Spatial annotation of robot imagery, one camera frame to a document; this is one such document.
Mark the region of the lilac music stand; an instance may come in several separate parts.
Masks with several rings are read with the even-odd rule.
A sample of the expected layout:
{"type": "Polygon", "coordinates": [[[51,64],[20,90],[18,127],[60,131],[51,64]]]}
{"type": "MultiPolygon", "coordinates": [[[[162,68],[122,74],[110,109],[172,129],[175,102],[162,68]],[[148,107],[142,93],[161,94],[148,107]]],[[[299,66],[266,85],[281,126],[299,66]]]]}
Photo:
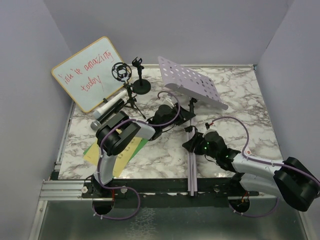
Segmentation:
{"type": "MultiPolygon", "coordinates": [[[[194,103],[197,101],[202,101],[222,110],[228,109],[228,105],[223,103],[211,78],[162,56],[158,57],[158,64],[164,86],[187,96],[189,98],[188,106],[191,113],[194,113],[194,103]]],[[[188,128],[186,130],[187,141],[190,141],[195,133],[194,127],[188,128]]],[[[196,154],[187,150],[187,156],[187,191],[191,197],[196,197],[198,195],[196,154]]]]}

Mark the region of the green sheet music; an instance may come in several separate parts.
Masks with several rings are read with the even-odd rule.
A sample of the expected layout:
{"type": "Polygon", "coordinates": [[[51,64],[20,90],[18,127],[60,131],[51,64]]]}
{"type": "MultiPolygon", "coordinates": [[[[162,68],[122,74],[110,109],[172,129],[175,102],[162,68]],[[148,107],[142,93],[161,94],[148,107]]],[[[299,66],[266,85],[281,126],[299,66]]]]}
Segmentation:
{"type": "MultiPolygon", "coordinates": [[[[135,151],[132,153],[130,159],[132,159],[147,143],[148,140],[142,138],[139,145],[137,145],[135,151]]],[[[92,163],[96,162],[98,160],[99,150],[100,148],[97,145],[97,142],[93,143],[83,152],[83,159],[92,163]]]]}

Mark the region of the black round-base mic stand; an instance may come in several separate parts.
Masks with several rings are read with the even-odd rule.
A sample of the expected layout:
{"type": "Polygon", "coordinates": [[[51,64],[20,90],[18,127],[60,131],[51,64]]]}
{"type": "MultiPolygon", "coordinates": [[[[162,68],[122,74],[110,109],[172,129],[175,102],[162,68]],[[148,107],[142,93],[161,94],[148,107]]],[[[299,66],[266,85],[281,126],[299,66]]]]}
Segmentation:
{"type": "Polygon", "coordinates": [[[151,84],[148,80],[142,78],[142,70],[145,68],[142,66],[142,58],[136,57],[132,61],[132,66],[137,68],[138,80],[132,84],[132,91],[137,95],[145,95],[151,90],[151,84]]]}

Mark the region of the black tripod mic stand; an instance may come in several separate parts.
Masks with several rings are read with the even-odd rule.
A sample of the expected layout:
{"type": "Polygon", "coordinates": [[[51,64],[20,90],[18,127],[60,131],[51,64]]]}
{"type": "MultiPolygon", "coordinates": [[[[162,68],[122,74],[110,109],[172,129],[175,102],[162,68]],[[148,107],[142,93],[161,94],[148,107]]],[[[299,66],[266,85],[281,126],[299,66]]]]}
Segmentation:
{"type": "Polygon", "coordinates": [[[131,67],[124,62],[117,62],[112,66],[111,74],[114,79],[116,79],[118,82],[123,83],[123,87],[125,88],[126,94],[128,95],[128,100],[123,105],[123,107],[130,108],[133,110],[138,110],[141,116],[144,119],[146,119],[145,115],[141,112],[141,110],[136,105],[137,98],[136,96],[133,96],[133,89],[132,89],[133,84],[129,83],[129,80],[132,76],[131,67]]]}

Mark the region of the black condenser microphone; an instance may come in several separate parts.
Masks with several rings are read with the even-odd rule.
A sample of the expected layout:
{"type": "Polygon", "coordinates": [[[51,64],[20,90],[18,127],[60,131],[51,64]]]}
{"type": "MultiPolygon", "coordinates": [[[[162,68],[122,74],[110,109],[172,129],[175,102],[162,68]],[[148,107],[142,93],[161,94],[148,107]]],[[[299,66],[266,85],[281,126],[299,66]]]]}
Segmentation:
{"type": "Polygon", "coordinates": [[[97,131],[98,128],[102,125],[103,122],[105,122],[112,114],[114,114],[117,110],[120,109],[120,107],[124,104],[123,99],[119,99],[110,109],[108,109],[101,117],[94,120],[90,127],[92,130],[97,131]]]}

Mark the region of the yellow sheet music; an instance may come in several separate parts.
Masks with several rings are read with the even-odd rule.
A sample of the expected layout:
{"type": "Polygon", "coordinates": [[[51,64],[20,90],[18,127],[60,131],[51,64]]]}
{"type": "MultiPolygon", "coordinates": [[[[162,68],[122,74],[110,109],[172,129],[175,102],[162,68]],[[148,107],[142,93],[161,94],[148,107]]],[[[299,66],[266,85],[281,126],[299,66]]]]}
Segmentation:
{"type": "MultiPolygon", "coordinates": [[[[142,140],[141,137],[134,137],[129,145],[117,156],[115,165],[112,169],[113,177],[118,178],[121,175],[142,140]]],[[[83,159],[95,166],[98,165],[99,157],[100,147],[98,146],[97,141],[83,152],[83,159]]]]}

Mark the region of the white handheld microphone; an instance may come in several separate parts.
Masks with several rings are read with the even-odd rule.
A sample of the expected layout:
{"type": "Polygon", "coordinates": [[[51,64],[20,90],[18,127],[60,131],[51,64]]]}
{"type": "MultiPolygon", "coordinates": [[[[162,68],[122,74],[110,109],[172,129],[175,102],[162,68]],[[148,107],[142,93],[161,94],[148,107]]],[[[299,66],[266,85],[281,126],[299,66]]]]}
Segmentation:
{"type": "Polygon", "coordinates": [[[127,95],[127,91],[123,90],[114,96],[111,100],[105,103],[103,106],[99,107],[93,112],[93,117],[97,120],[101,117],[107,110],[109,110],[118,100],[124,98],[127,95]]]}

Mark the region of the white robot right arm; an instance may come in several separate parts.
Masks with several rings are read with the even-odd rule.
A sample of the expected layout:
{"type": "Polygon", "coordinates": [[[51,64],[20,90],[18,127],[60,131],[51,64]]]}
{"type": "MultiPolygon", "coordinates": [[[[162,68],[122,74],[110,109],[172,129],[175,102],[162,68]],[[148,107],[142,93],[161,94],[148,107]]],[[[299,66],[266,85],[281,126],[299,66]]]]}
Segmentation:
{"type": "Polygon", "coordinates": [[[305,212],[320,195],[319,181],[294,157],[287,160],[253,159],[227,147],[224,139],[213,130],[196,132],[182,147],[189,153],[211,157],[223,170],[236,173],[239,178],[229,184],[230,191],[236,196],[246,191],[266,193],[305,212]]]}

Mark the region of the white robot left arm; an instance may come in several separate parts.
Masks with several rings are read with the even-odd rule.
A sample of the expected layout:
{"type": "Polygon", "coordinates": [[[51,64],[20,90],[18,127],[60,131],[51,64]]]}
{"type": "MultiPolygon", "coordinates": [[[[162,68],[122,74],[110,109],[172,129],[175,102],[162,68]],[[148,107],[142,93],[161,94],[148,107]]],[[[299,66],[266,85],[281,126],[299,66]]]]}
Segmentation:
{"type": "Polygon", "coordinates": [[[154,141],[166,131],[166,128],[180,126],[195,116],[193,103],[189,104],[188,110],[179,103],[175,103],[173,107],[162,104],[146,122],[129,118],[123,111],[115,114],[95,134],[100,147],[100,157],[94,173],[94,193],[101,198],[110,193],[109,182],[113,179],[116,158],[135,137],[154,141]]]}

